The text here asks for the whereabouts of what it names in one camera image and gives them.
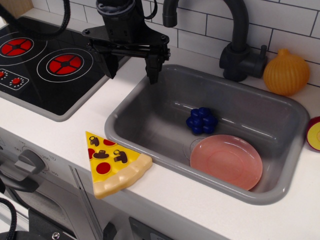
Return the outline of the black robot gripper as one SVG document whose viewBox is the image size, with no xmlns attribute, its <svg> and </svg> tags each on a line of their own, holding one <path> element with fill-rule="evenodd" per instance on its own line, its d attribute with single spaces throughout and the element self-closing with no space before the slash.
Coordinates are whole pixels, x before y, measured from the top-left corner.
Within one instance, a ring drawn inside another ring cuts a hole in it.
<svg viewBox="0 0 320 240">
<path fill-rule="evenodd" d="M 149 28 L 142 18 L 105 18 L 103 26 L 86 28 L 87 48 L 103 73 L 114 78 L 119 68 L 117 56 L 145 58 L 151 85 L 156 84 L 164 61 L 170 58 L 169 37 Z"/>
</svg>

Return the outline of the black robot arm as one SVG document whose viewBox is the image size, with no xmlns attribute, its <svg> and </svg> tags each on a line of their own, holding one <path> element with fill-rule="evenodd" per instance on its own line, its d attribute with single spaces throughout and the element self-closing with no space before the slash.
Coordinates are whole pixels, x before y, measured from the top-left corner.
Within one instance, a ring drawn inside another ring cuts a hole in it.
<svg viewBox="0 0 320 240">
<path fill-rule="evenodd" d="M 151 84 L 158 81 L 163 63 L 169 60 L 169 37 L 146 25 L 140 0 L 98 0 L 97 12 L 104 25 L 87 28 L 87 50 L 104 74 L 114 78 L 119 69 L 118 57 L 143 58 Z"/>
</svg>

